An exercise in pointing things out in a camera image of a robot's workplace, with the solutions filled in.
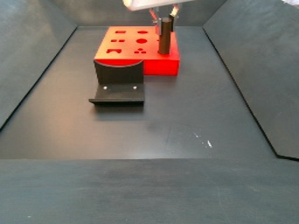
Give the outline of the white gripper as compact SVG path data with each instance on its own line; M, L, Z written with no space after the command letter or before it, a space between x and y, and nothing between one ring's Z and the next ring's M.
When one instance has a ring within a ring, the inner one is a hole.
M190 2L193 0L123 0L125 6L131 11L141 11L150 9L150 14L153 17L153 23L155 26L155 33L162 35L162 18L158 15L159 7L173 4L173 12L170 13L169 18L171 19L171 32L174 32L175 19L179 14L181 6L179 4Z

